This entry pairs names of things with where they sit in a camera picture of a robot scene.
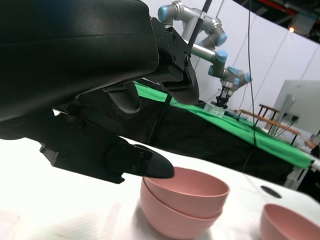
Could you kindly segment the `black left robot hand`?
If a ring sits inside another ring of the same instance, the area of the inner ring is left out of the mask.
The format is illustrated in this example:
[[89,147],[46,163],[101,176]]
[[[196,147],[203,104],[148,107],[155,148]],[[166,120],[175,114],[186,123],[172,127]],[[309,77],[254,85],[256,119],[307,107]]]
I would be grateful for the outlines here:
[[124,173],[170,179],[168,159],[128,143],[74,101],[102,91],[136,113],[134,82],[146,78],[193,105],[193,43],[151,17],[140,0],[3,0],[0,137],[37,141],[53,167],[116,184]]

